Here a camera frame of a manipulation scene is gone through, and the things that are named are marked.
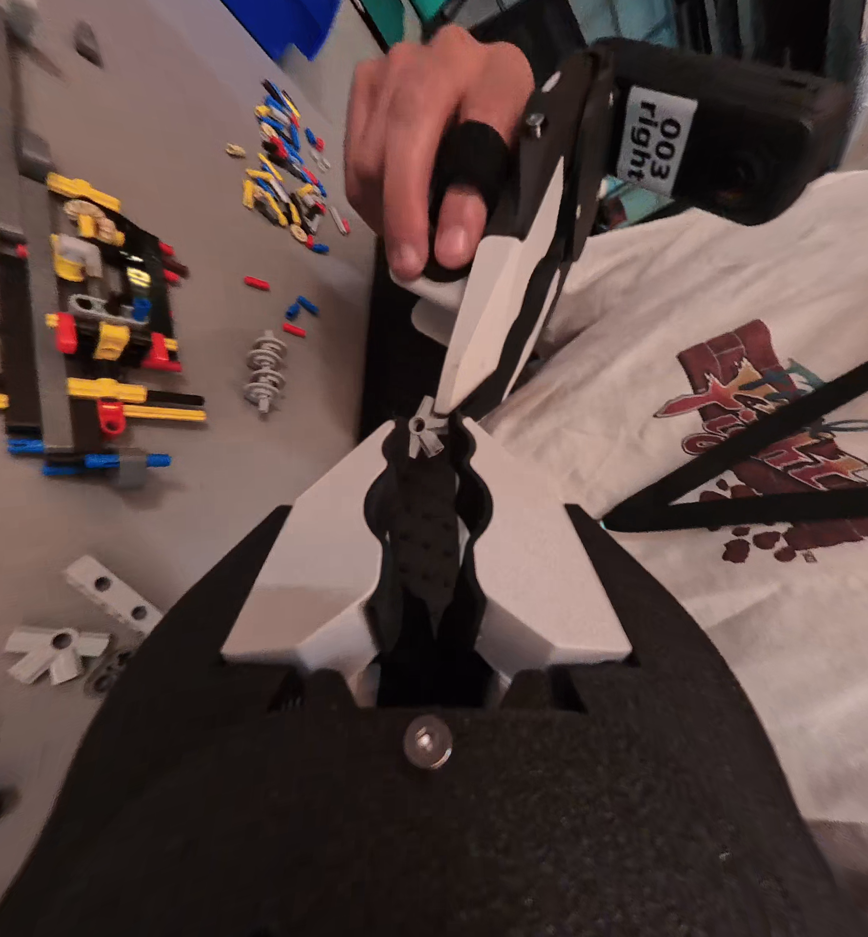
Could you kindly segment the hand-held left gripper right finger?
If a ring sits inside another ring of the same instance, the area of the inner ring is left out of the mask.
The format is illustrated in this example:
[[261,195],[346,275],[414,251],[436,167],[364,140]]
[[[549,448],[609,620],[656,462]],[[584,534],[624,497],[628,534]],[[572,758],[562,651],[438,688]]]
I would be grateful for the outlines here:
[[457,429],[464,559],[484,599],[474,650],[493,670],[624,661],[630,642],[555,486],[473,419]]

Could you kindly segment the pile of colourful lego pieces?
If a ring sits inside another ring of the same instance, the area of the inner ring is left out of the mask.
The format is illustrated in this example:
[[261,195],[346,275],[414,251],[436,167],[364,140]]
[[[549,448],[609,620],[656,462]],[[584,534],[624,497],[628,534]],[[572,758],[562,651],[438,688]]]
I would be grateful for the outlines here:
[[351,226],[326,186],[332,164],[322,136],[303,119],[293,96],[276,81],[262,80],[262,97],[252,110],[254,146],[226,142],[227,158],[242,163],[242,205],[318,257],[331,246],[333,228],[347,238]]

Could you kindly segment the person's right hand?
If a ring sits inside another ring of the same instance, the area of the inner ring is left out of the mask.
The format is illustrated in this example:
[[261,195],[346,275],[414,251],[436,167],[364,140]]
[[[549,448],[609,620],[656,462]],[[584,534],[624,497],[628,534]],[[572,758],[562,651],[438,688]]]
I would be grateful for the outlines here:
[[446,130],[483,123],[511,144],[534,89],[517,47],[482,43],[456,25],[356,66],[346,113],[346,198],[382,238],[399,280],[417,279],[428,262],[429,189]]

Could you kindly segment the grey three-branch lego connector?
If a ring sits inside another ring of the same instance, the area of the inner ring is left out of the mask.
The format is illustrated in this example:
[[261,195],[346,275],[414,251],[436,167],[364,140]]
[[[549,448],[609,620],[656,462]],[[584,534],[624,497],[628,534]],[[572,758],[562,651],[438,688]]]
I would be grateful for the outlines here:
[[449,419],[438,414],[435,398],[426,395],[416,413],[407,421],[408,457],[412,460],[423,456],[436,458],[444,451],[444,435],[448,432]]

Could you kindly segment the grey lego axle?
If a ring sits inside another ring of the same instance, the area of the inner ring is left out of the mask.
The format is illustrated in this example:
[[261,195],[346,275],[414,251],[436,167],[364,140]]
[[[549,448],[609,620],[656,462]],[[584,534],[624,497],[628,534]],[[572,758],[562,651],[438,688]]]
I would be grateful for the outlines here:
[[271,330],[257,338],[245,357],[249,376],[243,385],[243,396],[262,416],[276,408],[285,390],[286,359],[287,345]]

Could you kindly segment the partly built lego chassis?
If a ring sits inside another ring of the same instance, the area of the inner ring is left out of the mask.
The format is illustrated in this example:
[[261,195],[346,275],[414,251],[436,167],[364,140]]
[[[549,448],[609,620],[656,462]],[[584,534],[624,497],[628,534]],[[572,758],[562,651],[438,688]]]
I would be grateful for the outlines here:
[[137,448],[131,423],[207,414],[201,395],[144,384],[182,374],[170,288],[187,268],[118,199],[60,174],[27,123],[37,17],[36,2],[0,3],[0,413],[7,451],[42,465]]

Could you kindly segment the white printed shirt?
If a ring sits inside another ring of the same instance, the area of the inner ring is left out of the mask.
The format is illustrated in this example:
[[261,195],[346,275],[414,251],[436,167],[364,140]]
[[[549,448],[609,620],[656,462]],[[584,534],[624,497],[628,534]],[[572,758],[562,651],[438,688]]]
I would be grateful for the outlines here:
[[[535,377],[484,420],[602,518],[868,363],[868,170],[741,227],[593,238]],[[868,517],[616,533],[721,650],[813,821],[868,825]]]

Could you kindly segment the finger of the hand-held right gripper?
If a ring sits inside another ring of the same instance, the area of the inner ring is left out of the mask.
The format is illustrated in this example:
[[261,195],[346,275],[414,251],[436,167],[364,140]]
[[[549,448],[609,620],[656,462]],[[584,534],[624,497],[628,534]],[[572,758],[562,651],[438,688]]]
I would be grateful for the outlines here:
[[473,420],[496,409],[519,380],[557,303],[570,266],[563,251],[549,251],[537,264],[502,342],[496,370],[468,397],[468,415]]
[[559,158],[525,239],[481,240],[441,370],[437,415],[451,414],[497,370],[530,278],[554,238],[563,186]]

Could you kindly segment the small black blue lego assembly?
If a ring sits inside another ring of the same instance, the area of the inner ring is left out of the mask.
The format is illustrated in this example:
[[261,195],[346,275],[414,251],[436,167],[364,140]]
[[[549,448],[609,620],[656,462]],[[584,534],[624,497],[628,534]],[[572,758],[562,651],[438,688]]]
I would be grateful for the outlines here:
[[149,472],[172,464],[170,454],[138,448],[120,451],[53,454],[45,459],[41,474],[52,478],[80,477],[100,480],[122,490],[145,486]]

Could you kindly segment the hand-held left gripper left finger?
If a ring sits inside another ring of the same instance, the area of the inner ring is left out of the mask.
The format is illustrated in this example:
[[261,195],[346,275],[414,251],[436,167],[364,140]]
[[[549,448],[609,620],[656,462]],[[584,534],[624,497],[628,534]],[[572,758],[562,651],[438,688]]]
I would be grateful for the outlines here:
[[362,672],[377,657],[368,604],[405,452],[404,423],[387,421],[297,498],[222,646],[226,661]]

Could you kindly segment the blue plastic bin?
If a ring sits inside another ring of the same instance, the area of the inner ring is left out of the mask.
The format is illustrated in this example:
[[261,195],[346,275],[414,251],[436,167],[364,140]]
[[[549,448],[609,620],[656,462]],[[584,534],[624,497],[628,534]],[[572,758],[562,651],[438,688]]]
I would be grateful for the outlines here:
[[224,1],[242,28],[273,60],[294,47],[309,62],[320,53],[340,1]]

